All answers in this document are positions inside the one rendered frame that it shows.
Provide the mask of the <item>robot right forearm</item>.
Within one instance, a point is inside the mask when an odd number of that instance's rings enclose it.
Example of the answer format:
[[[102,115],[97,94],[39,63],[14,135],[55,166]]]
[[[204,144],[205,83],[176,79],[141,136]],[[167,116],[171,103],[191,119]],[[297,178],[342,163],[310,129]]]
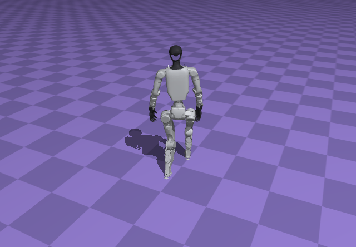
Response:
[[[195,94],[195,97],[196,97],[196,106],[198,108],[200,108],[200,105],[203,105],[203,103],[202,103],[202,92],[197,94],[197,95]]]

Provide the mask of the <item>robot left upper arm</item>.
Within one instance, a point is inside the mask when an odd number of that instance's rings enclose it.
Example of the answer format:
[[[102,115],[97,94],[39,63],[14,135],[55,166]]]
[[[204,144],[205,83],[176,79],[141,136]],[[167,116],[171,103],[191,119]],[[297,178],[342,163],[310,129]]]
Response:
[[[166,72],[166,69],[160,69],[157,71],[156,77],[154,80],[154,89],[152,91],[152,95],[159,96],[159,94],[160,94],[159,88],[161,86],[162,79],[165,77],[165,72]]]

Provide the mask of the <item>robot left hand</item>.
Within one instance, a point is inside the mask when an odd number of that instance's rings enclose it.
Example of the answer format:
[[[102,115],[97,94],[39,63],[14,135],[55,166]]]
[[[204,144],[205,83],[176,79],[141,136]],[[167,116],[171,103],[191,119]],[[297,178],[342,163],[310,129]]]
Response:
[[[157,113],[156,111],[155,111],[155,108],[154,108],[154,110],[152,110],[152,107],[149,107],[149,111],[150,111],[150,120],[152,121],[152,122],[155,122],[155,118],[157,118],[156,116],[155,116],[155,114],[154,113]],[[155,117],[155,118],[154,118]]]

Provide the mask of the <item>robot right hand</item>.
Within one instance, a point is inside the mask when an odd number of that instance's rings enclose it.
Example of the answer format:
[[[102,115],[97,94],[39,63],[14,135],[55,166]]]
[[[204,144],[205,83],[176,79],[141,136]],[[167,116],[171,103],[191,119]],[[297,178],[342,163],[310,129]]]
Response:
[[[195,118],[195,121],[199,121],[201,119],[201,110],[202,110],[202,106],[203,105],[200,105],[200,108],[196,107],[196,118]]]

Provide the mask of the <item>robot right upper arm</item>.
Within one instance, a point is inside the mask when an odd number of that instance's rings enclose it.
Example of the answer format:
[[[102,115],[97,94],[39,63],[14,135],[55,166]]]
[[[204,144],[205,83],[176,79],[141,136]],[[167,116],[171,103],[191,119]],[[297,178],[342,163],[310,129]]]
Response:
[[[192,89],[193,93],[197,95],[202,91],[200,87],[200,79],[198,72],[195,67],[188,67],[187,69],[189,70],[189,75],[192,77],[191,79],[194,84],[194,88]]]

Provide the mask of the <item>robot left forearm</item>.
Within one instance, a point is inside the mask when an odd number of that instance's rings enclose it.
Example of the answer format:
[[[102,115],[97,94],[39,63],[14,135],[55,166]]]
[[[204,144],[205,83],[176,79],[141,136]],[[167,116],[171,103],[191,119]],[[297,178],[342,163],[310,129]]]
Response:
[[[153,91],[153,89],[152,89]],[[150,96],[150,105],[149,107],[152,107],[152,110],[154,110],[154,108],[156,107],[156,100],[157,100],[157,96],[152,95],[152,91],[151,91],[151,96]]]

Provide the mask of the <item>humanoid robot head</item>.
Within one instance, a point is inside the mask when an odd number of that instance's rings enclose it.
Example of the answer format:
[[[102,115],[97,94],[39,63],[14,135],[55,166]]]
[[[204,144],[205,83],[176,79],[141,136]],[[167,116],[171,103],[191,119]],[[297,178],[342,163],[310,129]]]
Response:
[[[172,67],[170,67],[170,69],[172,69],[172,70],[182,69],[183,67],[180,65],[180,59],[181,59],[181,55],[182,55],[181,47],[177,46],[177,45],[171,46],[169,49],[169,54],[170,54],[171,60],[173,61],[173,65],[172,65]],[[173,60],[171,55],[174,55],[174,56],[180,55],[180,58],[178,60]]]

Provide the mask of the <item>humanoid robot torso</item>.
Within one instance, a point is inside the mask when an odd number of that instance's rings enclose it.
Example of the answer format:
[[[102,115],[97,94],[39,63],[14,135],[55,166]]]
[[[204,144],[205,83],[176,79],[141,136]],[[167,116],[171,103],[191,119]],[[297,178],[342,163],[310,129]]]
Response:
[[[170,67],[166,67],[165,78],[167,93],[174,101],[173,106],[171,106],[171,119],[184,120],[186,108],[183,100],[189,93],[189,70],[185,65],[179,70],[172,70]]]

